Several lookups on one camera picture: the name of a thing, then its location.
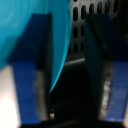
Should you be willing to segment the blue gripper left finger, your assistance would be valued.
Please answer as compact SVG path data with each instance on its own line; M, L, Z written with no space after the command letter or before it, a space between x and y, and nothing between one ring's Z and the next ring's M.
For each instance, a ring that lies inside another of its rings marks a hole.
M13 67L22 124L48 119L52 36L52 15L33 14L8 58Z

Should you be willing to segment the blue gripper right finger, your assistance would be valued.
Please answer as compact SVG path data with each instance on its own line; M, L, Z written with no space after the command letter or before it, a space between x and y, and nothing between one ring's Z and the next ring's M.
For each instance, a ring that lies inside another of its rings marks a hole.
M89 14L84 54L98 118L122 122L128 100L128 43L107 14Z

